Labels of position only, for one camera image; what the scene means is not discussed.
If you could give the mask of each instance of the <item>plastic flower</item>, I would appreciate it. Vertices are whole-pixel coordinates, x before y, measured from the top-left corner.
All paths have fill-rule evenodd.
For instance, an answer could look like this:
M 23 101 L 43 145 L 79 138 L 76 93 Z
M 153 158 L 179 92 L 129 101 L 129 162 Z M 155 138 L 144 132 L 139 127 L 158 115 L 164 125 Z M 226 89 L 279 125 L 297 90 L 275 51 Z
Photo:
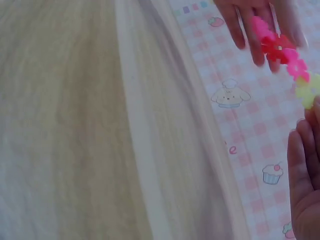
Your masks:
M 314 99 L 320 94 L 320 75 L 312 74 L 310 82 L 306 82 L 299 77 L 296 80 L 295 95 L 302 100 L 302 105 L 305 109 L 311 109 L 314 104 Z
M 308 83 L 310 81 L 310 74 L 307 72 L 308 67 L 303 59 L 299 59 L 298 52 L 290 48 L 284 49 L 283 52 L 289 60 L 286 70 L 293 76 L 293 80 L 296 81 L 301 77 Z
M 263 38 L 275 39 L 275 34 L 269 30 L 268 24 L 258 16 L 252 18 L 252 28 L 260 41 Z
M 266 54 L 266 58 L 269 61 L 275 62 L 280 60 L 281 64 L 288 64 L 289 59 L 284 53 L 284 49 L 296 49 L 296 47 L 288 40 L 285 35 L 274 34 L 274 40 L 271 40 L 267 37 L 263 38 L 261 41 L 262 51 Z

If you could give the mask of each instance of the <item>cartoon dog print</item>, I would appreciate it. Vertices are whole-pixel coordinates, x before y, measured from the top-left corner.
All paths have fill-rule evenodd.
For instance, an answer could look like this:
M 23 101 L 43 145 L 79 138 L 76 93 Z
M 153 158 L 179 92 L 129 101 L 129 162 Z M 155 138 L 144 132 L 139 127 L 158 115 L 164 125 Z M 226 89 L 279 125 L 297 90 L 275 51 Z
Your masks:
M 222 82 L 222 88 L 214 93 L 211 101 L 217 103 L 220 108 L 238 108 L 243 101 L 249 101 L 251 96 L 238 87 L 238 82 L 228 79 Z

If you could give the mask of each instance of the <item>pink gingham fabric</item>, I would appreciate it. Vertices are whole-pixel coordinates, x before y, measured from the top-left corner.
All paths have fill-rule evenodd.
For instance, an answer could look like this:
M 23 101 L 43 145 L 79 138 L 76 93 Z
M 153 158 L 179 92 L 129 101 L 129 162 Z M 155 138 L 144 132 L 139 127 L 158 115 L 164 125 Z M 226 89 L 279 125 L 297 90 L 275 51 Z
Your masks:
M 238 50 L 211 1 L 169 1 L 228 148 L 251 239 L 294 239 L 287 144 L 304 110 L 292 78 L 285 67 L 272 74 L 267 64 L 254 65 L 248 48 Z M 298 10 L 309 42 L 300 55 L 318 73 L 320 0 L 299 0 Z

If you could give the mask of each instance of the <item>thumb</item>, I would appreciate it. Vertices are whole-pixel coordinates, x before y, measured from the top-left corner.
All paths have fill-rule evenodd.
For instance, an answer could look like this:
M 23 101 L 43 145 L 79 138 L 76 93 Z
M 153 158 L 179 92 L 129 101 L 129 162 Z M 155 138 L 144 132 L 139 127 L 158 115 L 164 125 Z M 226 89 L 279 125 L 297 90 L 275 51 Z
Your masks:
M 302 31 L 295 0 L 274 0 L 276 18 L 282 34 L 299 48 L 307 48 L 308 41 Z

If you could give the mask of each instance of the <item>fingernail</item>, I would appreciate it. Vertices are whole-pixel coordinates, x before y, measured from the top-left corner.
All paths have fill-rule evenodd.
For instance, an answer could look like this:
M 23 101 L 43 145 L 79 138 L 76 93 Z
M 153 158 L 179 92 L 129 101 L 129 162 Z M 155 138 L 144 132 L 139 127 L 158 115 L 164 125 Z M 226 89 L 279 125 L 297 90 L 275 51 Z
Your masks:
M 304 33 L 297 29 L 293 34 L 293 39 L 297 47 L 307 50 L 309 48 L 309 44 Z
M 300 118 L 298 121 L 296 121 L 296 124 L 300 123 L 301 121 L 305 120 L 304 118 Z

